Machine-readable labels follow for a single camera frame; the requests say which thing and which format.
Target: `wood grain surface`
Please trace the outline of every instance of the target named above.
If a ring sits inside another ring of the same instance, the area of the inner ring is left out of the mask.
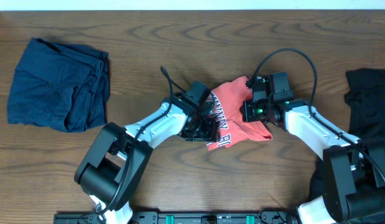
[[[14,69],[31,37],[88,44],[109,52],[108,121],[134,123],[168,96],[159,67],[180,86],[210,88],[251,76],[273,50],[304,51],[318,70],[314,105],[348,130],[347,70],[385,68],[385,11],[0,12],[0,223],[52,223],[54,213],[86,211],[92,201],[73,175],[101,128],[68,134],[7,124]],[[293,53],[261,75],[287,71],[299,97],[312,91],[308,63]],[[259,210],[305,202],[315,154],[270,126],[273,141],[208,151],[170,138],[153,153],[132,200],[162,211]]]

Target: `black cloth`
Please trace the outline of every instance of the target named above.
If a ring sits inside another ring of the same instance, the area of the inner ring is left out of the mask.
[[[351,107],[349,133],[361,139],[385,140],[385,70],[362,68],[346,72],[350,92],[345,102]],[[310,183],[310,198],[324,193],[323,163],[318,158]],[[365,222],[381,222],[385,214],[363,219]]]
[[[32,38],[16,67],[9,124],[81,132],[106,123],[108,53]]]

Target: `white wall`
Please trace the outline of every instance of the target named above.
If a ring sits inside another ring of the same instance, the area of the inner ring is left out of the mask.
[[[385,9],[385,0],[0,0],[0,11],[230,9]]]

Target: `black bracket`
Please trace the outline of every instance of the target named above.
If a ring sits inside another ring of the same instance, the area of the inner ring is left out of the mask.
[[[369,154],[385,176],[385,141],[360,141],[358,147]],[[370,163],[356,162],[355,151],[351,146],[332,146],[323,151],[323,201],[337,222],[385,212],[384,182]]]
[[[276,116],[273,122],[278,122],[281,111],[276,108],[276,104],[294,99],[286,72],[257,77],[247,82],[247,85],[252,90],[253,98],[243,102],[244,122],[270,120],[271,116]]]
[[[283,224],[288,213],[157,213],[134,212],[129,224]]]
[[[131,151],[132,139],[124,128],[108,123],[96,137],[74,176],[75,182],[80,184],[84,192],[109,204],[118,188],[122,173],[127,172],[119,191],[120,197],[110,209],[119,210],[132,197],[153,151],[145,141],[137,142]],[[112,155],[118,152],[127,155],[127,160],[130,160],[129,167],[126,170],[121,169],[105,157],[107,152]]]
[[[213,101],[206,101],[210,90],[200,82],[194,82],[189,91],[182,93],[173,104],[188,116],[183,130],[179,134],[186,141],[216,141],[217,123],[208,115],[215,106]]]
[[[56,214],[53,224],[106,224],[106,220],[101,220],[100,216],[94,213]]]

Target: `folded clothing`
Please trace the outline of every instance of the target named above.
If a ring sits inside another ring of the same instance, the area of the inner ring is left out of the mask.
[[[108,98],[108,53],[32,38],[14,74],[8,123],[86,131],[106,123]]]
[[[260,122],[243,122],[240,108],[243,101],[251,100],[252,92],[246,88],[247,77],[239,77],[215,88],[208,100],[215,99],[215,109],[210,116],[218,123],[219,138],[217,142],[208,142],[209,150],[221,146],[231,147],[237,142],[251,139],[254,141],[271,140],[272,135]]]

